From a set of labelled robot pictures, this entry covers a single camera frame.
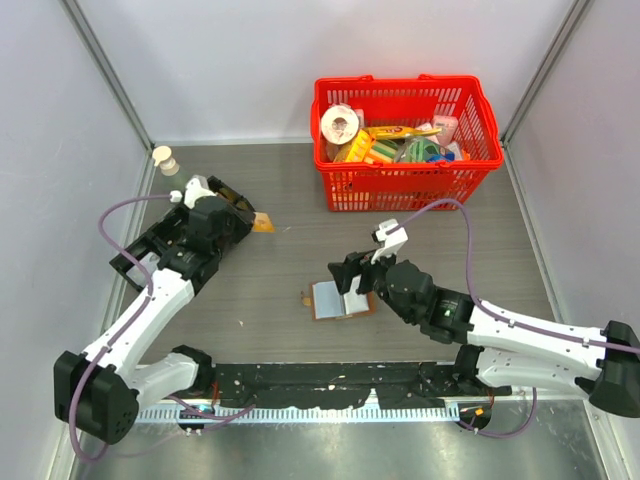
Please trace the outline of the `brown leather card holder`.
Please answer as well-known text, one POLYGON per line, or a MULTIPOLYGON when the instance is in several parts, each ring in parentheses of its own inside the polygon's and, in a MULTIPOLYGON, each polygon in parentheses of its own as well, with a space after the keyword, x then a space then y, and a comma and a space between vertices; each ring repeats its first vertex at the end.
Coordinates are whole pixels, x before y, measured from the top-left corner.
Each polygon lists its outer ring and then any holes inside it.
POLYGON ((358 294, 361 277, 357 276, 350 290, 340 294, 333 281, 316 282, 307 291, 301 292, 301 303, 308 307, 314 321, 345 320, 370 316, 376 311, 371 292, 358 294))

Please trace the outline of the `gold credit card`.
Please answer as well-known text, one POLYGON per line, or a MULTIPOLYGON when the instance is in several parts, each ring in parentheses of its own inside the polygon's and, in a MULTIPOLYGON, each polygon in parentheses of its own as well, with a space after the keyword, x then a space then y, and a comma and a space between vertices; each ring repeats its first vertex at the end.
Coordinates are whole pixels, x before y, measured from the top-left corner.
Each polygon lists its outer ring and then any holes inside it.
POLYGON ((274 233, 275 226, 267 213, 255 212, 252 231, 258 233, 274 233))

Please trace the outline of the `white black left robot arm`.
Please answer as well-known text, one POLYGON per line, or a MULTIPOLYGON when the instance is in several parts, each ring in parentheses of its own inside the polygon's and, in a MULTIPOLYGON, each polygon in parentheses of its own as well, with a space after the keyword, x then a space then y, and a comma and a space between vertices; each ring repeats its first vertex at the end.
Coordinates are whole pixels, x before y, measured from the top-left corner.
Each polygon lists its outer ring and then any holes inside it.
POLYGON ((171 394, 202 398, 216 380, 210 355, 179 345, 162 360, 138 363, 169 321, 217 273, 224 254, 253 229, 256 211, 242 196, 217 194, 178 204, 111 261, 138 296, 80 353, 53 368, 54 414, 107 445, 121 441, 138 413, 171 394))

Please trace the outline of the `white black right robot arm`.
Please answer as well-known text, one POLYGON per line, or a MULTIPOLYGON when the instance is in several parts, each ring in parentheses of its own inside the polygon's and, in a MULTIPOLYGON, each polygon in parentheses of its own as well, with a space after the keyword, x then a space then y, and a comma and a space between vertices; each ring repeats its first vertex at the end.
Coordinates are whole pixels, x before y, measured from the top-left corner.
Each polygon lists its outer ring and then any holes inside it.
POLYGON ((582 393, 604 412, 639 415, 639 338, 626 323, 585 328, 508 312, 439 287, 395 256, 353 252, 328 270, 339 293, 373 293, 431 340, 458 344, 451 380, 462 394, 527 386, 582 393))

